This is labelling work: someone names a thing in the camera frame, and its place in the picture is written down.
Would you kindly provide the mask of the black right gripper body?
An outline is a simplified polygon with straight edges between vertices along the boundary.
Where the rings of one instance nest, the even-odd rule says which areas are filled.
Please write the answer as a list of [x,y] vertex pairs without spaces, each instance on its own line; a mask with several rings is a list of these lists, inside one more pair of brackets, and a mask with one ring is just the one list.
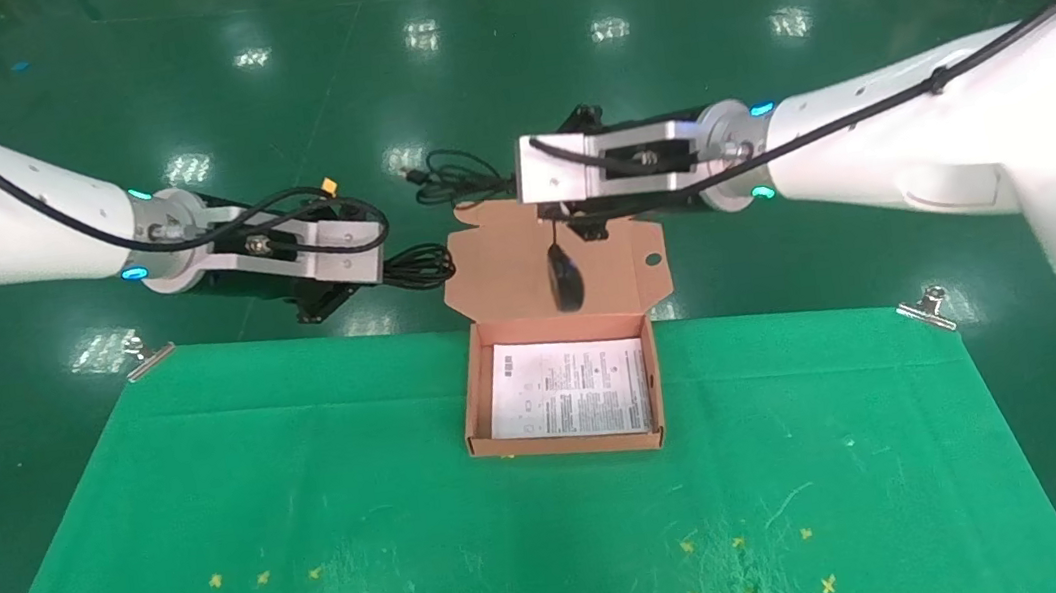
[[687,195],[686,198],[675,192],[653,192],[645,194],[620,196],[605,199],[606,209],[612,211],[626,210],[630,216],[687,214],[710,210],[708,202],[699,193]]

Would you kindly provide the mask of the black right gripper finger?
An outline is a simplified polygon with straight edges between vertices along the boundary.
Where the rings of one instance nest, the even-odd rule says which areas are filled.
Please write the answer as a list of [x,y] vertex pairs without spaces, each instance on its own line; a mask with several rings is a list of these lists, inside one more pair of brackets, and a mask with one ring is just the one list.
[[579,240],[587,243],[609,240],[607,219],[602,214],[615,207],[612,198],[540,204],[540,218],[564,223]]
[[558,132],[584,134],[607,131],[607,125],[604,125],[602,114],[603,108],[600,106],[576,106],[573,112],[559,125]]

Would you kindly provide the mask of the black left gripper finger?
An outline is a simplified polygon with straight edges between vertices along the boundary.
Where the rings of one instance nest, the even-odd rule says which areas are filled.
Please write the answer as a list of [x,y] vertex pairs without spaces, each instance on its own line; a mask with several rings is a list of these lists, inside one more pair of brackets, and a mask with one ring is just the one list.
[[355,283],[329,282],[293,287],[293,306],[296,307],[297,322],[320,325],[357,294]]

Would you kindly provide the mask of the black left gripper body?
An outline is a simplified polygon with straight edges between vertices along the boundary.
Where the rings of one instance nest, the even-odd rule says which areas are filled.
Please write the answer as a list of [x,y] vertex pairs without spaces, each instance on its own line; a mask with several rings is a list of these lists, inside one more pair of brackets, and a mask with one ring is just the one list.
[[206,271],[186,294],[242,296],[261,301],[283,301],[295,308],[297,319],[305,318],[305,306],[297,294],[296,278],[250,271]]

